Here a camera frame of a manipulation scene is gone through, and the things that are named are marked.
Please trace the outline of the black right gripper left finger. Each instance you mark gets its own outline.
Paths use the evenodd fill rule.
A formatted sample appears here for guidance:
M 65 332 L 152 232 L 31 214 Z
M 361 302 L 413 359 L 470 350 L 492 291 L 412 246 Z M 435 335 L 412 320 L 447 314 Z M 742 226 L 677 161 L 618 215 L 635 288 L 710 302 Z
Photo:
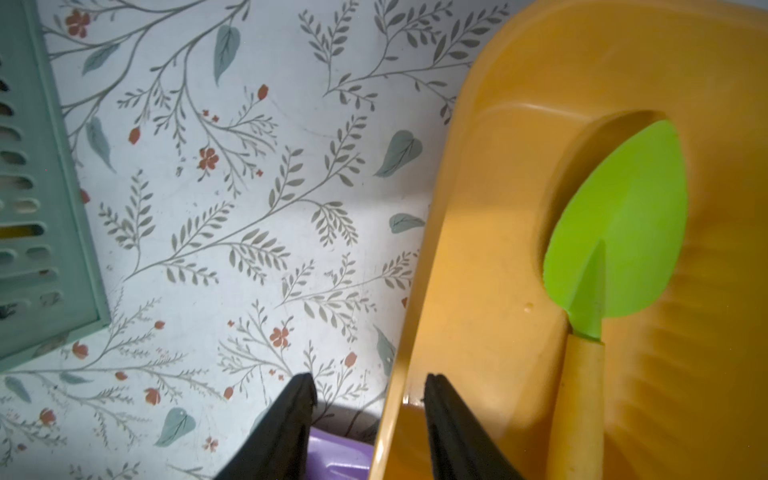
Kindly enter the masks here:
M 223 480 L 305 479 L 317 393 L 311 374 L 291 378 L 254 431 L 216 475 Z

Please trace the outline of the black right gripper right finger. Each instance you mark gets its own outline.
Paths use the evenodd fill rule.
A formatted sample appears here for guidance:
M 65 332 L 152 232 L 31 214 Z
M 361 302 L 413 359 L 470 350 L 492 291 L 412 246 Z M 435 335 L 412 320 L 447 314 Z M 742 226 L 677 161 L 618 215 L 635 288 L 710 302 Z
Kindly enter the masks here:
M 446 376 L 429 374 L 424 407 L 433 478 L 521 480 Z

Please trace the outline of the purple shovel pink handle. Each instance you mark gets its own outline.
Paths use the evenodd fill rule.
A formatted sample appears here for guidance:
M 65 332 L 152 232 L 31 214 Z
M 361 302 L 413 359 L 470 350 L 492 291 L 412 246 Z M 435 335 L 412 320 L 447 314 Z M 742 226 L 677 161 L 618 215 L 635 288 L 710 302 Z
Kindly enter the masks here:
M 374 447 L 367 443 L 310 429 L 307 449 L 308 480 L 367 480 Z

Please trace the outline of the green shovel yellow handle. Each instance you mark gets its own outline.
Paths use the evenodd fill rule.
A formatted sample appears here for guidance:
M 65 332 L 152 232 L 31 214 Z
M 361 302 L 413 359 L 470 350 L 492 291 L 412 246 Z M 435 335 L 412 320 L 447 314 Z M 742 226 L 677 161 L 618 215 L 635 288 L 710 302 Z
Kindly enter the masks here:
M 543 258 L 543 285 L 565 312 L 570 332 L 547 478 L 602 478 L 603 322 L 638 313 L 661 296 L 682 249 L 687 211 L 679 133 L 664 119 L 608 154 L 557 221 Z

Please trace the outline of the yellow plastic storage box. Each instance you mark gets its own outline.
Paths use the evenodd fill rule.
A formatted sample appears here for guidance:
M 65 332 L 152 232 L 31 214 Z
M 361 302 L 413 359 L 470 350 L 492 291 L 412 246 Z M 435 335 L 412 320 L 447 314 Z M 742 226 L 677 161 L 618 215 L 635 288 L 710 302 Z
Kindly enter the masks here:
M 444 149 L 374 479 L 767 475 L 767 12 L 536 1 Z

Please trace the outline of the green desktop file organizer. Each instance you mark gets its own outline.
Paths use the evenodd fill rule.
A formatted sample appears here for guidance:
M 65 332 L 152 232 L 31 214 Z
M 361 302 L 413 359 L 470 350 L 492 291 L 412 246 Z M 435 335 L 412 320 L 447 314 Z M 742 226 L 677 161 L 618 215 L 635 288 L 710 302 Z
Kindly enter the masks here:
M 110 323 L 33 1 L 1 4 L 1 368 Z

